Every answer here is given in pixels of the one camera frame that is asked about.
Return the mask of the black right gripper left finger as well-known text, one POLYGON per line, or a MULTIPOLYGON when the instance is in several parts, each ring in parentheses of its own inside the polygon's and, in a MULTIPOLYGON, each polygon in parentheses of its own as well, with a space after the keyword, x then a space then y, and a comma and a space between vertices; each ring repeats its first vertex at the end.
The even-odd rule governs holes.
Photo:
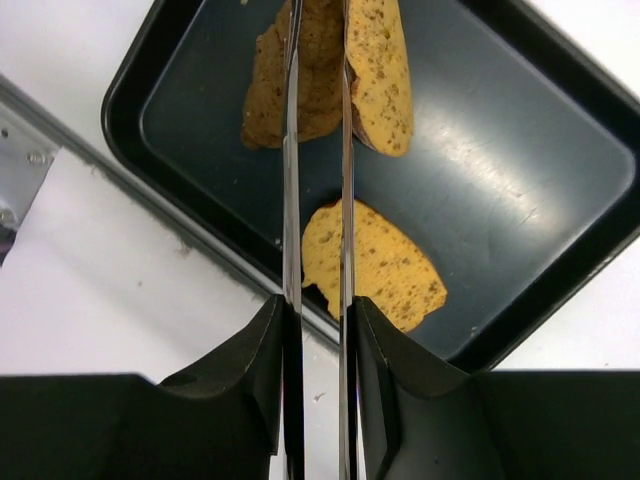
POLYGON ((164 390, 193 400, 200 421, 224 446, 255 440, 277 452, 284 299, 271 296, 249 323, 188 367, 164 379, 164 390))

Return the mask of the metal tongs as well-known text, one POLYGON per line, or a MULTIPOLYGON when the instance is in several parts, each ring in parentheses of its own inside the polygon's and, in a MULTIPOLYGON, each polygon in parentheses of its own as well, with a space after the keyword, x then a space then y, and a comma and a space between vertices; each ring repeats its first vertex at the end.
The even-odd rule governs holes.
MULTIPOLYGON (((286 302, 282 352, 284 477, 305 477, 302 349, 302 256, 299 193, 299 31, 303 3, 291 3, 285 42, 282 131, 283 233, 282 290, 286 302)), ((342 62, 342 238, 340 254, 339 477, 358 477, 358 407, 355 296, 354 162, 349 67, 342 62)))

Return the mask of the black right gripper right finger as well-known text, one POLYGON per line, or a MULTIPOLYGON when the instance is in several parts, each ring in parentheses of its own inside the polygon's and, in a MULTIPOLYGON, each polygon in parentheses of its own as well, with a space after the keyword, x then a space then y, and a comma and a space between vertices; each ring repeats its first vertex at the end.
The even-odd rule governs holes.
POLYGON ((470 375, 355 300, 365 471, 369 479, 505 476, 470 375))

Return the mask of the brown croissant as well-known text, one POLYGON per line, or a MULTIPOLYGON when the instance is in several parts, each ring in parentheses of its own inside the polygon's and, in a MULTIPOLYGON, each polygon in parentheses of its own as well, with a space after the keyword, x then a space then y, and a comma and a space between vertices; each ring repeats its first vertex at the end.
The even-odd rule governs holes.
MULTIPOLYGON (((284 111, 284 55, 291 3, 256 39, 252 81, 241 137, 250 149, 279 148, 284 111)), ((331 134, 342 119, 343 7, 340 1, 305 1, 298 43, 298 140, 331 134)))

